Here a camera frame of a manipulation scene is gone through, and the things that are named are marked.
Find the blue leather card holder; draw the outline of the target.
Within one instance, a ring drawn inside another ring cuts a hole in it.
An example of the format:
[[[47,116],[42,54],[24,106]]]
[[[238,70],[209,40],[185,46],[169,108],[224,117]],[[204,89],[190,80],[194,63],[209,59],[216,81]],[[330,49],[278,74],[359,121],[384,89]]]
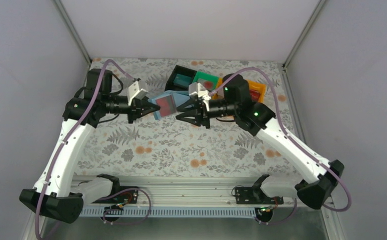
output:
[[[177,112],[177,107],[190,99],[187,90],[166,90],[156,97],[150,98],[148,102],[160,107],[153,113],[155,120],[160,120],[166,116]]]

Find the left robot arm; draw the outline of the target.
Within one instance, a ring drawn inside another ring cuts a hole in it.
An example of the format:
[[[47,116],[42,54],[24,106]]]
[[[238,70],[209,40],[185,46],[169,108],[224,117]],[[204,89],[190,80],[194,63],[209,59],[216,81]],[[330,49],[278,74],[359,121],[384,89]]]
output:
[[[31,189],[23,189],[19,200],[40,216],[73,223],[83,208],[92,203],[135,203],[134,191],[123,193],[120,180],[99,174],[93,180],[72,186],[73,175],[82,152],[107,114],[126,115],[129,123],[159,110],[147,100],[145,81],[135,79],[126,95],[112,91],[116,75],[95,68],[87,73],[81,87],[65,105],[61,131],[44,172]]]

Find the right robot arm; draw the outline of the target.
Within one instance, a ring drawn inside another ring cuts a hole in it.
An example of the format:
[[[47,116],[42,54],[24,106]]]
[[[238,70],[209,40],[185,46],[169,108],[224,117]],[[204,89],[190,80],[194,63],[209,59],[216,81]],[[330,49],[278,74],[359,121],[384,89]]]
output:
[[[189,85],[189,100],[176,108],[176,119],[198,127],[210,128],[210,120],[232,116],[244,131],[269,144],[287,159],[302,179],[282,179],[264,174],[239,193],[238,204],[264,204],[267,200],[288,197],[319,210],[338,185],[345,166],[339,160],[329,161],[298,140],[279,117],[264,103],[254,101],[250,86],[241,75],[227,75],[221,84],[224,97],[212,99],[200,83]]]

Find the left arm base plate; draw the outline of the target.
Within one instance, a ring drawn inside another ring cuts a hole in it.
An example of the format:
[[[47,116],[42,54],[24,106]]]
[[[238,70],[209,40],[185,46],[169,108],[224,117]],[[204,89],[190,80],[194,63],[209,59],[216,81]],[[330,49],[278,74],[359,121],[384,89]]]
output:
[[[109,196],[102,197],[92,204],[136,204],[139,195],[137,186],[120,186],[113,190]]]

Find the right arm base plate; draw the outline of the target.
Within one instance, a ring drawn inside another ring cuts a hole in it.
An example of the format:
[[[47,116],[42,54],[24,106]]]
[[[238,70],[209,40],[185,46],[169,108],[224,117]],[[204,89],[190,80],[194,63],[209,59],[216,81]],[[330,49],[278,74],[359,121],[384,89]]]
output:
[[[238,185],[232,189],[231,194],[238,205],[281,205],[284,203],[282,197],[268,197],[260,189],[253,187]]]

